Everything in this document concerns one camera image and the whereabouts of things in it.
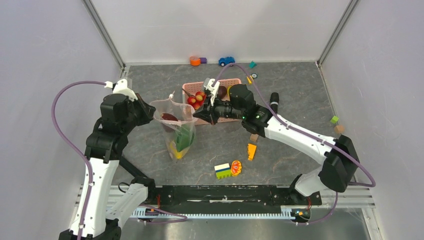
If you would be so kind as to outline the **red lychee bunch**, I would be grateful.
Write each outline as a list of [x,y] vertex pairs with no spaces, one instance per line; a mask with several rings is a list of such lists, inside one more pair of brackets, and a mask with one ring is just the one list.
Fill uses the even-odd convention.
[[206,94],[203,91],[197,91],[195,94],[189,94],[186,102],[195,110],[198,110],[204,103]]

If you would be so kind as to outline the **dark purple fruit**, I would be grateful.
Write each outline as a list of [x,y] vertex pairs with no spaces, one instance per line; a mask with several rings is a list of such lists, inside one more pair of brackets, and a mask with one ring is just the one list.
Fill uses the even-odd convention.
[[[161,119],[162,120],[166,120],[166,121],[174,121],[174,122],[178,122],[179,120],[174,116],[174,115],[172,115],[172,114],[170,114],[170,113],[162,113],[161,114]],[[167,133],[172,133],[172,132],[174,132],[175,130],[173,129],[173,128],[171,128],[171,127],[169,127],[169,126],[167,126],[166,124],[164,124],[164,123],[161,123],[161,126],[163,127],[163,129],[165,130],[165,132],[167,132]]]

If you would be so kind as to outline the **clear zip top bag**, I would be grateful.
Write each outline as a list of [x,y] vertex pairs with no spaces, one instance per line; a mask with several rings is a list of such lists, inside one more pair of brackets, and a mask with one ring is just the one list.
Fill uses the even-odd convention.
[[163,128],[163,137],[170,157],[174,161],[181,160],[189,151],[196,139],[193,117],[195,109],[186,103],[174,101],[174,94],[168,98],[154,100],[149,103],[155,107],[154,120]]

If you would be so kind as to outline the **green white bok choy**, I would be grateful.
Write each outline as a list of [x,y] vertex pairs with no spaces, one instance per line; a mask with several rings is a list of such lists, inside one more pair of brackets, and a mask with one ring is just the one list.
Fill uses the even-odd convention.
[[190,147],[196,137],[196,129],[191,124],[183,124],[175,131],[175,145],[177,151]]

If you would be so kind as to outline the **yellow lemon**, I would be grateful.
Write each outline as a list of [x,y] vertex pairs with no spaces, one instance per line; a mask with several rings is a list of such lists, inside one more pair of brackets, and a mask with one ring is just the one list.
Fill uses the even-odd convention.
[[170,156],[175,160],[181,160],[187,154],[188,151],[187,149],[177,151],[176,145],[173,141],[169,143],[168,150]]

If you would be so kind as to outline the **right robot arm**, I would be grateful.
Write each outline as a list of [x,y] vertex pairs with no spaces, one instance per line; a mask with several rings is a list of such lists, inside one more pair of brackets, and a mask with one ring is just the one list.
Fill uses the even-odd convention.
[[309,196],[330,189],[343,193],[351,184],[358,166],[350,159],[357,158],[352,140],[344,135],[333,138],[320,135],[291,123],[256,103],[253,93],[244,84],[235,84],[229,89],[229,100],[218,96],[217,84],[203,86],[205,100],[193,116],[209,124],[218,119],[236,119],[251,134],[286,144],[315,160],[320,167],[298,175],[289,187],[289,199],[302,204]]

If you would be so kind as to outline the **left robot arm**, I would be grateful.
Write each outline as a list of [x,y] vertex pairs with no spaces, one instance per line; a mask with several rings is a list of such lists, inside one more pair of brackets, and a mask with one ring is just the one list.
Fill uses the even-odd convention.
[[107,209],[113,176],[124,160],[128,135],[135,127],[150,123],[155,110],[138,93],[104,97],[101,117],[86,140],[84,153],[91,167],[86,169],[83,190],[90,193],[81,195],[75,219],[69,229],[59,234],[60,240],[119,240],[134,210],[142,202],[151,204],[156,200],[155,181],[135,169],[129,189]]

